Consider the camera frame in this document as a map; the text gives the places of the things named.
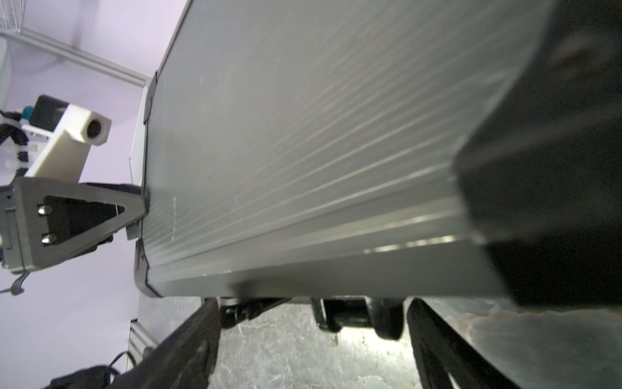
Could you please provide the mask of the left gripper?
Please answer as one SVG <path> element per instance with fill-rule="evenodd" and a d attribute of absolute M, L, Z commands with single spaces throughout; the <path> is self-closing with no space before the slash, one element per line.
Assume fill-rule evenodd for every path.
<path fill-rule="evenodd" d="M 56 266 L 95 251 L 145 215 L 138 186 L 16 178 L 1 186 L 1 267 Z"/>

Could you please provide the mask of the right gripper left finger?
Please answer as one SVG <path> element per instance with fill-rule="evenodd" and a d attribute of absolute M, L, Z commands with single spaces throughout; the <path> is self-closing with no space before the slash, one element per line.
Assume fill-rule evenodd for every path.
<path fill-rule="evenodd" d="M 208 388 L 218 358 L 220 308 L 215 298 L 199 309 L 112 388 Z"/>

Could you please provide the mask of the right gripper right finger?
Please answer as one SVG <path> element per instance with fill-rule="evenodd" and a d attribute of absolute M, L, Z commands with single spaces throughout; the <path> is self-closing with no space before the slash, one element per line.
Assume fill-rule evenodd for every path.
<path fill-rule="evenodd" d="M 423 388 L 516 388 L 424 300 L 406 314 L 411 346 Z"/>

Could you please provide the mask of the dark grey poker case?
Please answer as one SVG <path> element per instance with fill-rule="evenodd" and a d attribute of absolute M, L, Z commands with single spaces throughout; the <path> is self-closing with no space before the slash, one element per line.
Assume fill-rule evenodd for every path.
<path fill-rule="evenodd" d="M 189 1 L 144 126 L 149 297 L 621 304 L 618 1 Z"/>

